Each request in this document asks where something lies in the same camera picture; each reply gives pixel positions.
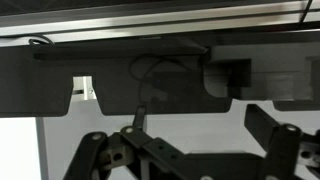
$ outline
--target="black metal frame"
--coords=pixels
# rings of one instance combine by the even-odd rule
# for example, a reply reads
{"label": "black metal frame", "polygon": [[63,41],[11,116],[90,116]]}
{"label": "black metal frame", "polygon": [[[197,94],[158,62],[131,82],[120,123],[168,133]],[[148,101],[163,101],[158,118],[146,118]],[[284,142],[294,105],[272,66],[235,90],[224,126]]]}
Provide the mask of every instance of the black metal frame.
{"label": "black metal frame", "polygon": [[319,133],[313,136],[292,124],[280,125],[257,105],[248,105],[245,127],[267,152],[265,158],[249,153],[183,154],[143,131],[144,112],[138,107],[133,126],[110,137],[102,132],[85,135],[64,180],[105,179],[119,166],[127,166],[137,179],[298,180],[298,160],[319,177]]}
{"label": "black metal frame", "polygon": [[[143,105],[137,100],[130,99],[126,101],[126,108],[123,107],[123,103],[118,104],[121,108],[117,108],[113,104],[107,103],[110,101],[106,101],[107,98],[110,98],[106,96],[114,94],[106,91],[107,86],[109,86],[108,83],[117,81],[119,82],[117,84],[118,86],[124,86],[120,91],[116,91],[118,95],[119,93],[128,95],[128,92],[125,92],[127,84],[138,83],[138,81],[135,80],[130,80],[130,83],[128,83],[129,81],[121,83],[117,75],[124,73],[123,76],[125,76],[126,72],[123,70],[119,70],[113,74],[111,73],[114,69],[111,66],[117,66],[120,69],[125,66],[125,64],[117,63],[122,58],[133,59],[141,54],[153,53],[158,56],[185,55],[205,59],[208,57],[206,57],[204,47],[210,48],[215,45],[305,43],[320,41],[319,31],[268,33],[264,30],[263,32],[258,31],[256,33],[241,33],[243,31],[245,30],[235,31],[235,33],[197,32],[171,34],[163,35],[161,39],[116,39],[0,48],[0,54],[2,55],[0,74],[1,77],[5,77],[0,79],[0,82],[6,84],[6,87],[0,90],[2,99],[0,102],[0,116],[63,116],[67,114],[69,108],[72,94],[72,77],[90,75],[97,78],[97,80],[93,82],[95,83],[93,85],[101,110],[105,115],[133,114],[136,106]],[[128,46],[130,50],[127,49],[124,51],[124,45]],[[203,59],[199,61],[201,66],[205,65]],[[194,67],[194,72],[198,73],[199,76],[201,76],[202,73],[201,66]],[[199,107],[192,109],[192,111],[180,109],[170,112],[170,108],[164,111],[156,106],[152,107],[153,105],[151,103],[147,105],[147,113],[221,113],[227,112],[232,102],[230,98],[213,98],[212,101],[210,98],[202,99],[208,102],[203,104],[194,103],[199,105]],[[285,109],[286,111],[297,109],[318,110],[320,107],[318,101],[311,101],[310,103],[280,101],[275,102],[275,105],[276,109],[280,109],[278,107],[281,106],[280,110]]]}

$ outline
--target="black metal bracket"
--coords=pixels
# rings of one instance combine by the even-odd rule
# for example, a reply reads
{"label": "black metal bracket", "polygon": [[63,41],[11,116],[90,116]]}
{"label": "black metal bracket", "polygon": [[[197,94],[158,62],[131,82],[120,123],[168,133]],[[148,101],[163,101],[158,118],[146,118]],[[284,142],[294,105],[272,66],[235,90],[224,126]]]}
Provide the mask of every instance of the black metal bracket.
{"label": "black metal bracket", "polygon": [[145,108],[140,106],[133,126],[120,133],[109,138],[101,132],[86,135],[65,180],[106,179],[119,166],[127,166],[137,179],[299,180],[294,175],[297,163],[319,178],[319,133],[312,136],[294,125],[281,125],[257,105],[248,105],[245,126],[266,150],[265,158],[249,153],[183,154],[148,136],[144,125]]}
{"label": "black metal bracket", "polygon": [[[319,22],[310,23],[303,23],[303,26],[320,27]],[[225,71],[224,67],[230,71],[230,78],[223,83],[228,83],[228,87],[230,85],[230,94],[226,97],[215,97],[208,88],[213,87],[211,75],[217,72],[206,72],[206,68],[203,69],[211,64],[208,59],[213,59],[212,54],[208,53],[209,48],[220,45],[277,46],[282,43],[301,43],[301,47],[305,47],[306,44],[320,41],[319,31],[283,32],[281,25],[281,33],[270,33],[270,26],[261,28],[239,29],[232,33],[222,31],[168,34],[163,35],[161,39],[114,39],[0,48],[0,76],[3,77],[0,78],[0,83],[5,84],[5,88],[0,89],[0,116],[66,115],[73,93],[73,77],[77,76],[92,76],[92,85],[104,115],[134,114],[138,105],[147,106],[148,114],[228,112],[232,98],[241,98],[240,89],[249,85],[251,65],[247,62],[240,63],[240,70],[243,70],[240,71],[240,76],[237,76],[238,62],[226,65],[222,63],[222,71]],[[311,87],[314,88],[313,97],[293,101],[276,100],[275,108],[281,111],[319,110],[320,98],[316,93],[319,92],[316,78],[319,77],[317,51],[311,53],[309,48],[298,50],[301,51],[301,60],[308,57],[309,61],[309,57],[312,57],[310,61],[315,61],[310,67],[310,76],[315,77],[310,79]],[[146,54],[174,58],[183,64],[184,70],[182,66],[177,66],[177,61],[174,64],[173,61],[163,60],[160,64],[159,58],[140,59],[132,66],[132,62],[137,62],[138,57]],[[146,78],[143,79],[146,80],[140,81],[144,74]]]}

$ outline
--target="bolt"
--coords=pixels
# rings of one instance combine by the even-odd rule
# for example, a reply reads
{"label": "bolt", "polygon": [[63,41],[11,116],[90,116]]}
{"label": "bolt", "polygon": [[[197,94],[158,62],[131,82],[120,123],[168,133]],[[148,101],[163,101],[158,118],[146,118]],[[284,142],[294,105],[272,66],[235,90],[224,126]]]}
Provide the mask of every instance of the bolt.
{"label": "bolt", "polygon": [[292,126],[292,125],[287,125],[287,129],[288,129],[289,131],[297,131],[297,128],[294,127],[294,126]]}
{"label": "bolt", "polygon": [[132,131],[133,131],[132,128],[127,128],[127,129],[126,129],[126,132],[127,132],[127,133],[132,133]]}
{"label": "bolt", "polygon": [[266,180],[279,180],[279,179],[277,177],[275,177],[275,176],[269,175],[269,176],[266,177]]}
{"label": "bolt", "polygon": [[213,180],[213,178],[210,176],[202,176],[200,180]]}
{"label": "bolt", "polygon": [[93,139],[93,140],[98,140],[98,139],[100,139],[100,138],[101,138],[101,134],[99,134],[99,133],[97,133],[97,134],[95,134],[95,135],[92,136],[92,139]]}

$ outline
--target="gray background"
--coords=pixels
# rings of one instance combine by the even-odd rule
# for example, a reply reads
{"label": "gray background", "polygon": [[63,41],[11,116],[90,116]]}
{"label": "gray background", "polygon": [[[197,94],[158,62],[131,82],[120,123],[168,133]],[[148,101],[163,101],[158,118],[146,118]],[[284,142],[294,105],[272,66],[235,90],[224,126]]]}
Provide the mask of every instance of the gray background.
{"label": "gray background", "polygon": [[[264,156],[264,151],[244,128],[246,103],[234,100],[228,113],[148,115],[147,133],[161,137],[184,153],[246,151]],[[279,112],[270,101],[254,102],[276,120],[315,133],[320,127],[320,112]],[[133,116],[104,116],[96,100],[71,103],[67,116],[38,118],[42,179],[61,180],[81,138],[88,132],[104,131],[111,135],[132,123]],[[297,167],[304,179],[316,179],[304,167]],[[112,171],[111,180],[131,180],[125,168]]]}

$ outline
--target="machine part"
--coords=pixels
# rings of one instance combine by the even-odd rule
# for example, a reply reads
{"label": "machine part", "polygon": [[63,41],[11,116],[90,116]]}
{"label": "machine part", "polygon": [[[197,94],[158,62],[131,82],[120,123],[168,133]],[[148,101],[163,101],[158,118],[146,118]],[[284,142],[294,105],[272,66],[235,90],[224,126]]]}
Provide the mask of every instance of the machine part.
{"label": "machine part", "polygon": [[310,142],[301,143],[298,155],[298,163],[308,167],[319,168],[319,152],[320,146],[318,144]]}
{"label": "machine part", "polygon": [[[129,4],[143,4],[150,2],[151,0],[118,0],[118,1],[92,1],[88,2],[85,0],[75,0],[75,1],[46,1],[46,2],[33,2],[33,3],[23,3],[21,1],[2,1],[0,7],[0,16],[10,16],[10,15],[19,15],[19,14],[39,14],[39,16],[45,16],[48,12],[58,11],[59,13],[64,13],[65,11],[78,12],[83,9],[95,9],[100,10],[104,9],[103,7],[112,6],[117,7],[119,5],[125,6]],[[152,0],[151,2],[161,2],[166,0]]]}
{"label": "machine part", "polygon": [[67,170],[64,180],[105,179],[110,171],[101,171],[97,156],[107,143],[108,137],[103,132],[89,133],[84,136]]}
{"label": "machine part", "polygon": [[136,127],[140,131],[147,131],[146,108],[144,106],[139,106],[137,108],[132,126]]}
{"label": "machine part", "polygon": [[[124,44],[128,45],[125,53]],[[149,114],[227,112],[232,100],[214,98],[203,87],[199,57],[204,52],[203,47],[184,39],[1,48],[0,82],[6,88],[0,90],[0,116],[65,115],[74,76],[92,76],[93,89],[105,115],[134,114],[139,105],[148,107]],[[190,70],[164,62],[143,82],[135,80],[127,67],[135,57],[150,53],[175,56]],[[144,59],[135,63],[133,71],[143,75],[157,61]]]}
{"label": "machine part", "polygon": [[313,43],[214,46],[204,70],[206,89],[215,97],[272,100],[280,111],[318,110],[317,46]]}
{"label": "machine part", "polygon": [[91,76],[73,77],[72,102],[97,99]]}
{"label": "machine part", "polygon": [[27,35],[22,34],[22,35],[0,36],[0,42],[1,42],[1,39],[2,40],[6,39],[6,40],[9,40],[9,42],[10,42],[10,41],[15,41],[20,38],[28,39],[29,45],[37,45],[37,44],[51,44],[51,45],[53,45],[54,44],[54,42],[50,38],[48,38],[44,35],[41,35],[41,34],[27,34]]}
{"label": "machine part", "polygon": [[[136,112],[136,116],[143,117],[142,107],[138,107]],[[294,175],[298,155],[301,154],[299,152],[311,149],[319,152],[320,133],[315,136],[304,134],[298,127],[291,124],[280,125],[266,115],[258,106],[248,106],[246,127],[255,139],[265,146],[267,155],[264,159],[248,153],[183,154],[164,140],[151,138],[141,131],[141,128],[138,129],[140,126],[127,126],[106,140],[108,143],[98,153],[99,158],[96,161],[99,163],[95,163],[98,167],[89,169],[97,174],[96,170],[100,170],[100,173],[110,172],[113,168],[127,166],[138,179],[152,180],[301,180]],[[266,137],[270,140],[262,139],[263,142],[269,142],[268,144],[258,137],[261,134],[252,131],[253,127],[261,128],[260,125],[252,125],[254,122],[273,127],[272,132],[266,131]],[[306,143],[317,147],[306,147]],[[77,153],[85,148],[83,144],[80,144]],[[305,153],[301,155],[305,158],[308,156]],[[312,173],[318,174],[319,167],[313,167],[313,164],[305,165]]]}
{"label": "machine part", "polygon": [[302,16],[301,16],[301,19],[300,19],[300,21],[299,21],[299,24],[301,25],[303,22],[304,22],[304,20],[306,19],[306,16],[308,15],[308,13],[309,13],[309,10],[310,10],[310,7],[311,7],[311,5],[312,5],[312,2],[313,2],[313,0],[308,0],[308,4],[307,4],[307,6],[306,6],[306,9],[304,10],[304,12],[303,12],[303,14],[302,14]]}
{"label": "machine part", "polygon": [[[0,34],[4,37],[20,34],[43,34],[55,42],[70,42],[297,24],[300,22],[301,13],[305,12],[307,4],[307,1],[298,0],[290,2],[269,0],[263,3],[252,1],[224,3],[176,1],[127,5],[122,7],[122,11],[121,8],[120,10],[118,8],[117,13],[110,10],[109,7],[98,8],[97,12],[94,12],[94,9],[87,9],[43,13],[42,16],[38,14],[23,15],[23,17],[20,17],[22,15],[9,16],[0,18],[3,22]],[[315,0],[304,22],[319,21],[320,16],[317,12],[319,9],[320,1]],[[56,18],[59,16],[69,17],[70,19],[62,21],[61,18]],[[24,41],[24,39],[14,41],[2,39],[0,45],[22,45],[25,44]]]}

